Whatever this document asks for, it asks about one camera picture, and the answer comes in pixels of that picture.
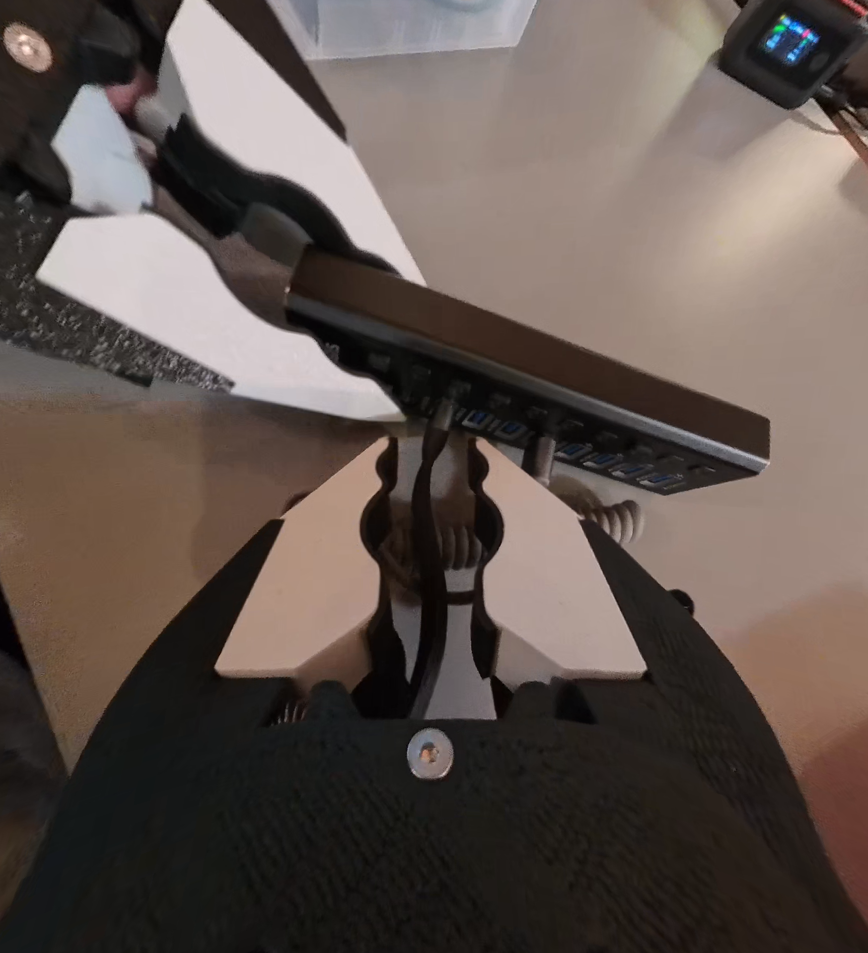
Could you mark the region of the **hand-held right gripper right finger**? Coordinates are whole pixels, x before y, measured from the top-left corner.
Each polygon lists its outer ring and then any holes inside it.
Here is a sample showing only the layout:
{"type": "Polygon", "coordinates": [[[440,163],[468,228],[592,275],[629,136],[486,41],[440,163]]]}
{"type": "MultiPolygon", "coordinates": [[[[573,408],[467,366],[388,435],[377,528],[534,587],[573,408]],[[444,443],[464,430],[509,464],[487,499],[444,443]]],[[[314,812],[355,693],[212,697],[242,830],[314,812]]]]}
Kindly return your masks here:
{"type": "Polygon", "coordinates": [[[647,665],[580,516],[482,438],[469,445],[487,550],[472,647],[502,685],[638,680],[647,665]]]}

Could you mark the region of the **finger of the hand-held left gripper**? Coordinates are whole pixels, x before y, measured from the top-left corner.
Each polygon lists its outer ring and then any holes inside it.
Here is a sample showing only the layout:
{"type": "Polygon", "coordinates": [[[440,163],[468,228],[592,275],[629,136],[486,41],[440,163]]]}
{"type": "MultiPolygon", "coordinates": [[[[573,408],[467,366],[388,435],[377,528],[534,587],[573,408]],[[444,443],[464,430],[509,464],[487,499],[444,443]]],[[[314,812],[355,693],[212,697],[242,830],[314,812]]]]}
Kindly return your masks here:
{"type": "Polygon", "coordinates": [[[356,152],[210,3],[182,2],[168,30],[158,89],[237,166],[309,192],[362,251],[426,281],[356,152]]]}
{"type": "Polygon", "coordinates": [[[315,340],[272,327],[224,284],[210,256],[154,214],[80,217],[59,232],[43,285],[222,375],[232,394],[362,422],[403,422],[374,381],[315,340]]]}

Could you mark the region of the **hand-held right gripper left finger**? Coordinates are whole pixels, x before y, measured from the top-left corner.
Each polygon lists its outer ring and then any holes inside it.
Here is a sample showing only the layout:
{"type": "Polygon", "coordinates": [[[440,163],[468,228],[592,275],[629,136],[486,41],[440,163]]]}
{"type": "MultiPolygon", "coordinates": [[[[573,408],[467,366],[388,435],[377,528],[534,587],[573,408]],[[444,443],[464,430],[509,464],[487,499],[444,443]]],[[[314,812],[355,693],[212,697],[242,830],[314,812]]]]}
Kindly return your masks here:
{"type": "Polygon", "coordinates": [[[226,679],[357,684],[371,668],[381,571],[362,523],[397,476],[397,442],[376,440],[286,511],[215,672],[226,679]]]}

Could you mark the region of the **black charger case with screen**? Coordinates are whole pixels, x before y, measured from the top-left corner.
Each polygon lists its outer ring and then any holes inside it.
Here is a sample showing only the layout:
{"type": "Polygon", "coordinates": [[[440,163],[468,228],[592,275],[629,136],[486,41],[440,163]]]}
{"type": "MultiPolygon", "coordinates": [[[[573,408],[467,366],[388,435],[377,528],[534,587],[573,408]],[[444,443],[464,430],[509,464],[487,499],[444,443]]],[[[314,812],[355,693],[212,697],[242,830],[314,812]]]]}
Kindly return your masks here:
{"type": "Polygon", "coordinates": [[[868,2],[749,1],[717,56],[726,76],[786,111],[801,107],[868,43],[868,2]]]}

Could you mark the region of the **black usb hub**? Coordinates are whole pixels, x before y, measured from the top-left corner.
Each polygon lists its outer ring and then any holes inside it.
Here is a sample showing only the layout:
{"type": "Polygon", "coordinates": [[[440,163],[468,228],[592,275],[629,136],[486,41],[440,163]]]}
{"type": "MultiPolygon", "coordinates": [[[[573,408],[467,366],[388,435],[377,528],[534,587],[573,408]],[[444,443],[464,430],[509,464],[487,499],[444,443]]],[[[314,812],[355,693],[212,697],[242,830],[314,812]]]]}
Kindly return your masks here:
{"type": "Polygon", "coordinates": [[[288,286],[288,326],[340,369],[372,380],[413,419],[453,426],[663,496],[760,475],[771,424],[758,413],[533,327],[319,250],[288,286]]]}

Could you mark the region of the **clear plastic drawer box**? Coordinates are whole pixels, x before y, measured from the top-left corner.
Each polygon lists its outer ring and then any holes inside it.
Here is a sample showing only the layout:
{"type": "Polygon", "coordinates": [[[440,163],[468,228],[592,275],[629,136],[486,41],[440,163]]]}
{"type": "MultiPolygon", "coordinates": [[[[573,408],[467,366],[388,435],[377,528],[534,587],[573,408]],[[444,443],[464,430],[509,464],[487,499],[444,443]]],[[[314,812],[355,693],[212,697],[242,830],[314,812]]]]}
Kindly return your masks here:
{"type": "Polygon", "coordinates": [[[511,49],[535,1],[269,1],[308,61],[511,49]]]}

